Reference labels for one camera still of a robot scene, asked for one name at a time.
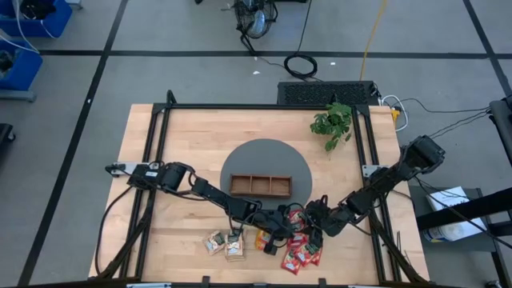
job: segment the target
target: gray circular platform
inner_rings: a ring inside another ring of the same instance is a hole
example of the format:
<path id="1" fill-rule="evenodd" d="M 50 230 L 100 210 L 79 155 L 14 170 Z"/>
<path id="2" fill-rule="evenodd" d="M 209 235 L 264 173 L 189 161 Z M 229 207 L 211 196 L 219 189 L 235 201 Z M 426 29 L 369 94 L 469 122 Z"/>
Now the gray circular platform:
<path id="1" fill-rule="evenodd" d="M 304 157 L 292 146 L 272 139 L 257 139 L 238 146 L 224 162 L 221 171 L 221 190 L 230 193 L 231 174 L 260 174 L 269 176 L 291 176 L 291 197 L 256 198 L 263 209 L 276 209 L 292 202 L 306 204 L 313 188 L 311 171 Z"/>

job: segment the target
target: yellow cable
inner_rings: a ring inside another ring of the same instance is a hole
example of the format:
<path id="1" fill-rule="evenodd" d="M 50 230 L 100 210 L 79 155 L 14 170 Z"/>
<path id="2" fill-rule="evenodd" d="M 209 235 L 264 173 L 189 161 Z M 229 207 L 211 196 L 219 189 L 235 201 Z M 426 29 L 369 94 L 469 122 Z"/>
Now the yellow cable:
<path id="1" fill-rule="evenodd" d="M 381 7 L 378 9 L 377 19 L 375 20 L 374 28 L 371 31 L 370 39 L 368 39 L 368 43 L 366 44 L 365 53 L 362 56 L 362 66 L 361 73 L 359 75 L 359 81 L 362 81 L 362 76 L 365 74 L 365 64 L 366 64 L 366 55 L 368 54 L 368 49 L 370 48 L 371 41 L 374 39 L 375 31 L 377 30 L 378 22 L 381 20 L 381 16 L 386 9 L 387 0 L 382 0 Z"/>

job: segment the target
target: gray floor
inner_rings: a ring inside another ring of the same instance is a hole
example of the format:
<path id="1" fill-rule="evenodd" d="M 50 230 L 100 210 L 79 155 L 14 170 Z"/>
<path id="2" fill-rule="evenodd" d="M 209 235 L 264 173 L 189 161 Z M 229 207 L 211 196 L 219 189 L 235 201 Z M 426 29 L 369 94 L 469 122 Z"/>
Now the gray floor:
<path id="1" fill-rule="evenodd" d="M 34 39 L 43 50 L 102 50 L 121 0 L 83 0 L 59 39 Z M 227 0 L 129 0 L 113 50 L 244 50 Z M 473 0 L 496 53 L 512 53 L 510 0 Z M 364 51 L 380 2 L 313 2 L 303 50 Z M 307 6 L 279 4 L 279 20 L 254 43 L 257 50 L 295 50 Z M 485 53 L 462 0 L 389 0 L 373 52 Z M 268 57 L 272 62 L 283 58 Z M 0 102 L 0 122 L 18 139 L 0 166 L 0 286 L 18 282 L 70 143 L 99 57 L 44 56 L 31 89 L 34 103 Z M 357 80 L 360 58 L 317 58 L 322 80 Z M 499 62 L 512 77 L 512 60 Z M 294 63 L 307 69 L 307 64 Z M 487 106 L 504 96 L 489 59 L 370 58 L 365 79 L 382 94 L 418 98 L 437 110 Z M 84 279 L 89 271 L 110 177 L 133 103 L 161 102 L 172 89 L 179 102 L 275 103 L 277 84 L 295 81 L 283 69 L 252 57 L 110 56 L 31 283 Z M 407 143 L 465 114 L 428 114 L 406 103 Z M 512 186 L 508 163 L 492 123 L 483 118 L 436 141 L 445 163 L 424 179 L 435 186 L 481 187 L 484 194 Z M 426 250 L 430 276 L 440 284 L 481 287 L 496 278 L 489 254 Z"/>

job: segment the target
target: white cable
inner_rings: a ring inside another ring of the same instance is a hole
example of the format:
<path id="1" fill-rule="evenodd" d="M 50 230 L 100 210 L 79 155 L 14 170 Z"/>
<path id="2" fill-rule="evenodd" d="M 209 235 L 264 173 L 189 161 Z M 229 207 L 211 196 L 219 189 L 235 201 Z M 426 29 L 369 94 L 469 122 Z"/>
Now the white cable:
<path id="1" fill-rule="evenodd" d="M 11 41 L 9 41 L 9 40 L 7 40 L 5 37 L 3 37 L 1 34 L 0 34 L 0 38 L 1 38 L 3 41 L 5 41 L 5 42 L 7 42 L 7 43 L 11 44 L 12 46 L 15 46 L 15 47 L 17 47 L 17 48 L 19 48 L 19 49 L 24 49 L 24 50 L 27 50 L 27 51 L 30 51 L 30 52 L 37 53 L 36 51 L 32 50 L 31 48 L 26 48 L 26 47 L 20 46 L 20 45 L 18 45 L 18 44 L 16 44 L 16 43 L 12 43 Z"/>
<path id="2" fill-rule="evenodd" d="M 45 27 L 45 23 L 42 21 L 41 19 L 41 26 L 42 28 L 44 28 L 44 30 L 46 31 L 46 33 L 48 34 L 48 36 L 52 37 L 53 39 L 56 39 L 57 37 L 53 36 L 49 31 L 48 29 Z"/>
<path id="3" fill-rule="evenodd" d="M 29 51 L 33 51 L 33 52 L 35 52 L 35 53 L 39 54 L 39 50 L 37 50 L 37 49 L 34 47 L 34 45 L 32 45 L 32 43 L 30 43 L 30 42 L 26 39 L 25 35 L 23 34 L 23 31 L 22 31 L 22 25 L 21 25 L 21 24 L 20 24 L 20 22 L 19 22 L 19 7 L 20 7 L 20 5 L 19 5 L 19 0 L 16 0 L 16 8 L 15 8 L 15 9 L 16 9 L 16 22 L 18 23 L 19 33 L 22 35 L 23 40 L 25 40 L 25 41 L 29 44 L 29 46 L 30 46 L 30 47 L 32 47 L 32 50 L 29 50 Z"/>
<path id="4" fill-rule="evenodd" d="M 403 104 L 402 102 L 400 101 L 400 99 L 398 99 L 398 97 L 394 96 L 394 95 L 387 95 L 385 96 L 381 102 L 384 103 L 384 101 L 387 99 L 387 98 L 394 98 L 396 101 L 398 101 L 398 104 L 400 105 L 400 107 L 402 108 L 402 111 L 403 111 L 403 115 L 406 117 L 406 124 L 404 124 L 402 127 L 396 129 L 395 131 L 396 132 L 399 132 L 399 131 L 402 131 L 404 130 L 407 125 L 409 124 L 409 118 L 407 117 L 407 112 L 406 112 L 406 108 L 403 107 Z"/>

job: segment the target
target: packaged food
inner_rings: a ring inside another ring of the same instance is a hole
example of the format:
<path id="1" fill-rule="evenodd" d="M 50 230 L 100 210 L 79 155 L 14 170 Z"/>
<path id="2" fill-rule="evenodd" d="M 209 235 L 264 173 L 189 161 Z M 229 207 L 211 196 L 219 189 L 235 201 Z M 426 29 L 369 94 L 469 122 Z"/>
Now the packaged food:
<path id="1" fill-rule="evenodd" d="M 307 242 L 307 235 L 304 233 L 296 232 L 293 238 L 288 239 L 288 248 L 297 248 L 303 243 Z"/>
<path id="2" fill-rule="evenodd" d="M 306 217 L 302 213 L 302 210 L 293 210 L 288 214 L 292 229 L 294 231 L 300 231 L 306 227 Z"/>
<path id="3" fill-rule="evenodd" d="M 254 247 L 258 250 L 263 250 L 265 245 L 270 241 L 270 234 L 263 230 L 258 230 L 256 240 L 254 240 Z"/>
<path id="4" fill-rule="evenodd" d="M 243 231 L 232 230 L 226 235 L 226 260 L 228 262 L 245 261 L 246 256 L 243 253 Z"/>
<path id="5" fill-rule="evenodd" d="M 204 237 L 202 242 L 205 244 L 210 256 L 222 250 L 226 244 L 224 241 L 224 236 L 219 230 L 208 234 L 206 237 Z"/>
<path id="6" fill-rule="evenodd" d="M 313 259 L 311 259 L 311 263 L 315 264 L 316 266 L 318 266 L 318 264 L 320 264 L 320 257 L 322 256 L 322 248 L 320 248 L 317 253 L 315 253 L 313 255 Z"/>
<path id="7" fill-rule="evenodd" d="M 301 265 L 307 266 L 313 259 L 314 254 L 317 252 L 318 248 L 315 245 L 303 243 L 295 250 L 294 254 L 296 259 L 300 261 Z"/>
<path id="8" fill-rule="evenodd" d="M 297 275 L 298 269 L 300 267 L 301 263 L 296 259 L 294 249 L 289 248 L 286 251 L 284 259 L 282 260 L 281 268 Z"/>

